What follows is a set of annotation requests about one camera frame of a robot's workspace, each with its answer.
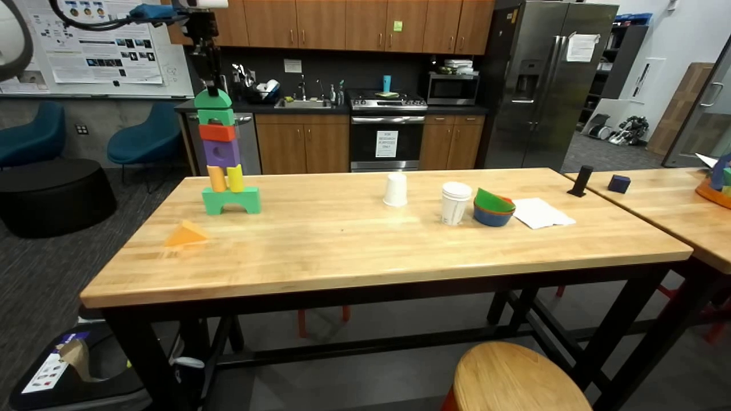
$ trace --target power strip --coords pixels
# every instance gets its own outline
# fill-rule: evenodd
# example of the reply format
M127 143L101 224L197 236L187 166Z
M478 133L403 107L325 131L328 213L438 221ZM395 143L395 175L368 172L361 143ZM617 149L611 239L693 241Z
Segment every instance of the power strip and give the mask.
M23 394L52 391L56 383L67 372L68 362L63 361L58 352L48 353L42 368L32 375L32 380L20 391Z

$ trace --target purple block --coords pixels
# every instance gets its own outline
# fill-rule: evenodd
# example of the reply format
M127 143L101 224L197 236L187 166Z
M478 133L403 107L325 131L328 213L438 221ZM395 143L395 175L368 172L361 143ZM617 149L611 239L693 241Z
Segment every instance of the purple block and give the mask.
M206 162L216 166L240 165L238 142L203 142Z

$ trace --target cable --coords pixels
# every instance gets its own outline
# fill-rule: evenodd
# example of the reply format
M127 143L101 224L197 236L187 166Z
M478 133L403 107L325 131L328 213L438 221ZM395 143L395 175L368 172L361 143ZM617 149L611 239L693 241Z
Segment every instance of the cable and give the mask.
M120 30L120 28L132 23L131 15L116 18L116 20L107 20L107 23L81 23L81 20L68 18L68 15L60 9L60 3L58 3L58 0L48 0L48 5L51 5L51 9L52 9L52 14L56 14L58 18L63 18L63 23L65 23L67 28L81 28L81 30L90 30L90 31L109 31L109 30Z

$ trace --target block tower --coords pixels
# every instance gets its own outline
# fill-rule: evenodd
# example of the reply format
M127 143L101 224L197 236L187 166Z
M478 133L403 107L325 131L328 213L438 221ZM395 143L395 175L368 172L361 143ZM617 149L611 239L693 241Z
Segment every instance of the block tower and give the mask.
M257 188L244 185L228 93L217 92L217 95L210 95L210 92L203 90L194 99L194 107L210 178L210 188L203 189L206 215L222 215L227 205L240 205L244 213L258 215L261 196Z

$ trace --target whiteboard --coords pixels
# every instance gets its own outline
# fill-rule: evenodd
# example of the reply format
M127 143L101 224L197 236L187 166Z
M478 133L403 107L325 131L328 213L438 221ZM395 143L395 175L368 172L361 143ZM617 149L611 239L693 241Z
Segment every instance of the whiteboard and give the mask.
M65 28L48 0L16 0L32 31L34 58L23 76L0 83L2 95L193 99L184 46L166 28L112 31ZM68 18L101 23L127 15L138 0L58 0Z

